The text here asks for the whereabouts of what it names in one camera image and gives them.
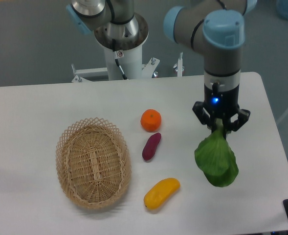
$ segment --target light blue joint cap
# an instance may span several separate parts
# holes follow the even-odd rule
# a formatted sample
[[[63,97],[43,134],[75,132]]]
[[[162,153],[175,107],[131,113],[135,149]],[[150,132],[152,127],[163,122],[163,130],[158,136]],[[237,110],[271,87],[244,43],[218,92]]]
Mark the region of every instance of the light blue joint cap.
[[[203,35],[212,45],[221,49],[237,49],[244,44],[244,18],[233,10],[217,10],[204,19]]]
[[[72,22],[75,24],[75,26],[78,28],[78,30],[83,35],[91,34],[90,29],[83,23],[83,21],[80,19],[80,17],[78,17],[78,15],[72,9],[70,4],[68,6],[66,6],[66,10],[69,13],[69,16],[70,16]]]
[[[163,32],[167,38],[169,38],[172,42],[176,43],[174,39],[174,24],[177,19],[177,15],[179,11],[184,8],[183,6],[175,6],[172,7],[163,20]]]
[[[247,8],[246,8],[246,12],[245,15],[251,11],[253,8],[255,8],[256,4],[257,4],[258,0],[247,0]]]

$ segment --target blue led light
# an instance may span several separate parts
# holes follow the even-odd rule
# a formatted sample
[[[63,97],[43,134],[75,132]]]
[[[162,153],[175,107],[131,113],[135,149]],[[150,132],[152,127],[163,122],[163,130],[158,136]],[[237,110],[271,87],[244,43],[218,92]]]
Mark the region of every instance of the blue led light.
[[[215,98],[212,98],[212,103],[213,103],[213,104],[217,104],[218,101],[219,101],[219,98],[216,98],[216,97],[215,97]]]

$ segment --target green vegetable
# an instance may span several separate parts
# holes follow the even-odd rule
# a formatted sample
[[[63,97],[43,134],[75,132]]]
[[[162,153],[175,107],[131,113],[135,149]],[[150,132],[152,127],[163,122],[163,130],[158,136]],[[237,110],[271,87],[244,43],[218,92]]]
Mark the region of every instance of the green vegetable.
[[[235,155],[223,137],[223,128],[216,129],[199,144],[195,160],[207,180],[216,187],[230,185],[238,175]]]

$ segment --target purple sweet potato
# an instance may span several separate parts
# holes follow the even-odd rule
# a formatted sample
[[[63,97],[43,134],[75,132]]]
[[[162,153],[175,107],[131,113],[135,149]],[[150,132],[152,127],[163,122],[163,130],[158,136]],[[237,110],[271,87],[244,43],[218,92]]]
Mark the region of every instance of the purple sweet potato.
[[[155,151],[157,150],[160,140],[161,140],[161,134],[159,132],[149,137],[142,154],[143,159],[145,161],[149,161],[151,158],[154,157]]]

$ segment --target orange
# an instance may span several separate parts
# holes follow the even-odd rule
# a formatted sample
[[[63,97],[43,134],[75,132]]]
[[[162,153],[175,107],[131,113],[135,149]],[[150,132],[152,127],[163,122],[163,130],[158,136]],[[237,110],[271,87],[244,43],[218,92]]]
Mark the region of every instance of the orange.
[[[161,125],[161,115],[154,109],[148,109],[143,113],[140,124],[148,132],[156,131]]]

